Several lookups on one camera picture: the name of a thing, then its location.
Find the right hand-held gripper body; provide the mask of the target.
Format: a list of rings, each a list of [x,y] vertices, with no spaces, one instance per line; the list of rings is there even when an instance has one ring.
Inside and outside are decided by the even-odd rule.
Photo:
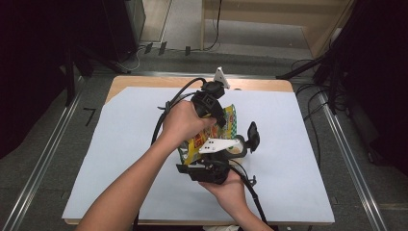
[[[210,164],[208,166],[198,165],[199,179],[192,181],[222,184],[227,178],[231,160],[223,155],[223,150],[233,143],[233,140],[207,139],[199,148],[198,153],[200,157],[207,156]]]

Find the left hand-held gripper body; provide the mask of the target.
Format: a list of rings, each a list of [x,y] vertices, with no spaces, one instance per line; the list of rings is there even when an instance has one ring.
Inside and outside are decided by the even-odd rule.
[[[225,94],[225,89],[229,89],[230,85],[224,77],[222,67],[218,67],[213,81],[206,82],[191,98],[197,114],[200,117],[210,115],[212,112],[223,111],[218,100]]]

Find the yellow spouted refill pouch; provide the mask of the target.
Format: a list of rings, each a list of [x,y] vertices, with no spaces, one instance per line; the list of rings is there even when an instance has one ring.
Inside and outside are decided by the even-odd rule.
[[[201,131],[188,141],[184,141],[179,147],[179,155],[182,165],[190,165],[200,158],[199,148],[208,138],[233,140],[237,136],[237,112],[234,105],[223,109],[226,124],[220,127],[217,123]]]

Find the person's right hand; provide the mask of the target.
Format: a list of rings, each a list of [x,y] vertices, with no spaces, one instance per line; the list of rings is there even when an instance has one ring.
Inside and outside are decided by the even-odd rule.
[[[217,199],[219,206],[234,220],[249,211],[242,179],[233,170],[228,172],[227,179],[221,185],[205,182],[200,182],[199,185],[209,191]]]

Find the person's left hand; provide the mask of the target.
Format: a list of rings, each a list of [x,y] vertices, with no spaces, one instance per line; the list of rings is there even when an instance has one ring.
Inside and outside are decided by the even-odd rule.
[[[158,142],[172,151],[183,141],[193,138],[216,123],[212,117],[201,118],[190,101],[182,100],[166,116]]]

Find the black stand leg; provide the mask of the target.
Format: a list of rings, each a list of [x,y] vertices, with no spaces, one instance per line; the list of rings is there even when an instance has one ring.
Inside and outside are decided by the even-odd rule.
[[[320,64],[323,60],[324,60],[323,56],[318,57],[318,58],[316,58],[314,60],[309,61],[306,64],[301,65],[300,67],[298,67],[296,69],[293,69],[292,71],[290,71],[288,73],[276,76],[276,79],[277,80],[289,80],[289,79],[293,78],[294,76],[296,76],[296,75],[298,75],[298,74],[300,74],[300,73],[302,73],[302,72],[304,72],[306,70],[309,70],[309,69],[313,68],[314,66]]]

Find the light wooden shelf unit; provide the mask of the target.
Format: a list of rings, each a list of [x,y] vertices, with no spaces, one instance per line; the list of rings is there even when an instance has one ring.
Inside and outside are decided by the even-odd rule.
[[[348,21],[357,0],[201,0],[200,48],[205,20],[256,22],[300,26],[314,58],[322,55],[338,28]]]

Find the black cabinet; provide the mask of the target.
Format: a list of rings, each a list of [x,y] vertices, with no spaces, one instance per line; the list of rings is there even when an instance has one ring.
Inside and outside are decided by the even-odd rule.
[[[142,0],[103,0],[108,21],[110,40],[113,42],[111,57],[123,62],[140,46],[140,37],[146,19]]]

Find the black metal stand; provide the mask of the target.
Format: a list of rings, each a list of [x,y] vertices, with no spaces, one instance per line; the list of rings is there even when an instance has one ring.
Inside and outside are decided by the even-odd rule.
[[[90,67],[90,62],[87,57],[91,57],[100,64],[109,68],[115,73],[128,73],[128,70],[119,67],[117,64],[112,64],[108,60],[99,56],[97,53],[81,45],[66,45],[64,47],[64,67],[65,67],[65,83],[66,83],[66,102],[65,105],[69,106],[76,94],[75,91],[75,78],[74,78],[74,66],[84,72],[86,75],[92,74],[92,69]]]

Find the dark curtain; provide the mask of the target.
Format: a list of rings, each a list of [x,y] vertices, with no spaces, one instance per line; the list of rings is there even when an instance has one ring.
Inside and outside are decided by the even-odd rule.
[[[95,0],[0,0],[0,159],[66,90],[64,47],[81,45]]]
[[[408,176],[408,0],[356,0],[333,49],[372,160]]]

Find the metal floor rail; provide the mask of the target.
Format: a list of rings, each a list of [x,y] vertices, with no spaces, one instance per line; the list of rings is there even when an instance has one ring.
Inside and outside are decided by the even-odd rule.
[[[190,72],[158,72],[158,71],[141,71],[135,73],[115,73],[115,72],[94,72],[92,77],[107,77],[113,79],[116,76],[151,76],[151,77],[202,77],[214,79],[214,73],[190,73]],[[224,73],[227,79],[257,79],[257,80],[276,80],[272,75],[250,75],[250,74],[228,74]]]
[[[376,200],[365,179],[365,176],[354,157],[354,153],[344,134],[344,130],[338,116],[334,115],[330,108],[326,105],[323,106],[323,110],[332,134],[337,145],[339,146],[347,172],[369,220],[372,231],[389,231],[381,214],[380,208],[376,203]]]
[[[77,108],[81,96],[82,93],[78,92],[74,96],[72,102],[64,107],[63,113],[60,116],[53,132],[51,133],[47,144],[43,148],[30,177],[22,188],[22,191],[19,193],[13,209],[2,228],[2,231],[18,231],[18,228],[37,193],[42,178],[59,146],[59,143],[64,135],[64,131]]]

